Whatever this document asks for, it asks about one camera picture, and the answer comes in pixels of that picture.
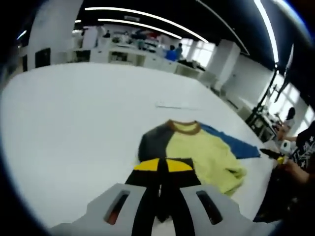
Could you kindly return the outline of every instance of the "hand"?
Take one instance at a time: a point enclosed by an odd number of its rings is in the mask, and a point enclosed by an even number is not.
[[[310,174],[303,171],[294,161],[288,160],[288,162],[286,164],[284,164],[283,167],[299,183],[306,183],[309,180]]]

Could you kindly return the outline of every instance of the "table surface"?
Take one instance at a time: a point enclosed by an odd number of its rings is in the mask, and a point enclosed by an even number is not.
[[[157,102],[186,109],[157,108]],[[198,120],[263,147],[197,80],[142,67],[71,63],[20,74],[4,89],[5,161],[18,193],[45,226],[72,222],[91,200],[125,182],[142,134],[170,118]],[[241,162],[248,175],[232,199],[253,219],[273,163],[265,155]],[[170,229],[167,223],[159,227]]]

